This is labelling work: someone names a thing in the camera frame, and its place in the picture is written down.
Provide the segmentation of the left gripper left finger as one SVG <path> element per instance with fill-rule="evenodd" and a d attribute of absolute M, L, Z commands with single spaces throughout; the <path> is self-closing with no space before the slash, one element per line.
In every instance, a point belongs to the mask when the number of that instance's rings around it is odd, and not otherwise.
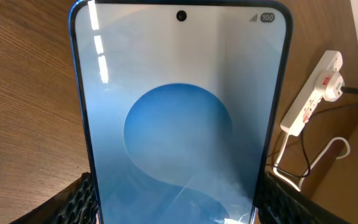
<path fill-rule="evenodd" d="M 68 187 L 12 224 L 95 224 L 98 205 L 92 175 L 85 172 Z"/>

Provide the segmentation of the blue Galaxy smartphone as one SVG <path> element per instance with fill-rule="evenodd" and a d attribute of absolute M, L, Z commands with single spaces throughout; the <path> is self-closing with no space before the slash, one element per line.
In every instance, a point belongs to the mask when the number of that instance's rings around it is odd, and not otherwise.
<path fill-rule="evenodd" d="M 101 223 L 253 223 L 293 29 L 277 1 L 77 1 Z"/>

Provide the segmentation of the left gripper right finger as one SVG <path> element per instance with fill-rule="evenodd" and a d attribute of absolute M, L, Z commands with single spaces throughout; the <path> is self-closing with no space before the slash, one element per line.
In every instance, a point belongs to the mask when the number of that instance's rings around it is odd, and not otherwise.
<path fill-rule="evenodd" d="M 256 207 L 262 224 L 349 224 L 269 172 L 259 185 Z"/>

